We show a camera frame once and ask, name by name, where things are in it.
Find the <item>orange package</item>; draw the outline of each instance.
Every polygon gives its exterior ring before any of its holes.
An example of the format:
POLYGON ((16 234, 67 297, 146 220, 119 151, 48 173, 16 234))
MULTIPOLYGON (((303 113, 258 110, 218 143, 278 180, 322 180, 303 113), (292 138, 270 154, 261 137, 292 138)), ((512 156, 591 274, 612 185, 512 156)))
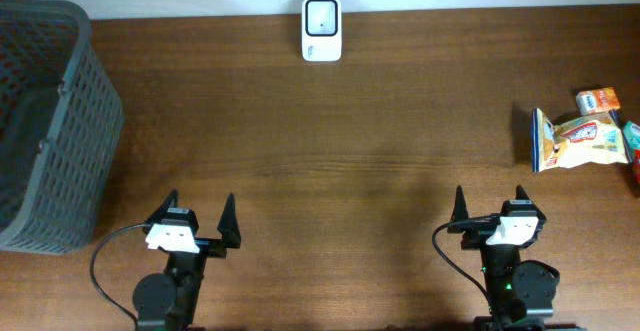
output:
POLYGON ((620 108, 620 102, 613 87, 599 90, 582 91, 576 96, 576 102, 582 116, 608 112, 620 108))

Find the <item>black cable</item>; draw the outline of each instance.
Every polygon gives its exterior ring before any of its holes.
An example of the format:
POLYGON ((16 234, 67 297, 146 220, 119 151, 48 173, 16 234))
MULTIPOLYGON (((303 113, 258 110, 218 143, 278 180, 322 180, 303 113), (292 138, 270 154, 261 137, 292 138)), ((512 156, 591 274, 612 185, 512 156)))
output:
POLYGON ((111 234, 109 234, 107 237, 103 238, 102 241, 100 241, 100 243, 98 244, 98 247, 96 247, 96 250, 93 251, 93 255, 91 255, 91 263, 89 264, 89 275, 91 275, 91 282, 93 283, 93 286, 95 286, 96 290, 98 290, 98 293, 100 294, 100 296, 104 297, 105 300, 107 300, 110 304, 112 304, 113 306, 117 307, 120 311, 122 311, 122 313, 124 313, 129 318, 131 318, 131 320, 133 320, 133 324, 135 325, 135 327, 138 326, 138 318, 133 313, 131 313, 131 311, 129 311, 126 308, 124 308, 122 305, 120 305, 114 299, 112 299, 109 295, 107 295, 106 292, 104 292, 102 287, 100 287, 100 285, 98 284, 98 280, 96 280, 96 275, 95 275, 95 271, 94 271, 95 267, 94 266, 95 266, 95 263, 96 263, 96 257, 98 256, 98 252, 100 252, 102 247, 104 245, 106 245, 109 241, 111 241, 111 239, 113 239, 116 236, 120 236, 123 233, 126 233, 128 231, 135 230, 135 229, 138 229, 138 228, 142 228, 142 227, 145 227, 145 226, 149 226, 150 227, 151 225, 146 224, 146 223, 140 223, 140 224, 127 226, 127 227, 121 228, 120 230, 114 231, 111 234))
MULTIPOLYGON (((436 249, 436 252, 438 253, 438 255, 440 255, 440 257, 442 257, 442 259, 444 259, 449 264, 449 266, 453 267, 454 270, 458 271, 462 276, 466 277, 469 281, 471 281, 474 285, 476 285, 476 287, 480 290, 480 292, 482 292, 482 295, 484 296, 484 298, 487 300, 487 303, 489 304, 489 308, 492 308, 493 305, 491 305, 491 299, 489 298, 489 293, 487 292, 487 290, 484 289, 482 284, 480 284, 480 282, 478 282, 471 275, 466 273, 463 269, 461 269, 458 265, 456 265, 453 261, 451 261, 447 257, 447 255, 445 255, 444 252, 442 252, 442 250, 438 246, 438 242, 436 241, 436 236, 438 235, 438 232, 448 227, 463 226, 470 222, 489 221, 489 220, 491 220, 491 216, 472 217, 466 220, 449 222, 444 225, 438 226, 438 228, 436 228, 435 231, 433 231, 433 235, 431 236, 431 243, 433 243, 433 247, 436 249)), ((497 319, 496 319, 496 325, 498 326, 498 330, 500 331, 503 330, 502 323, 497 319)))

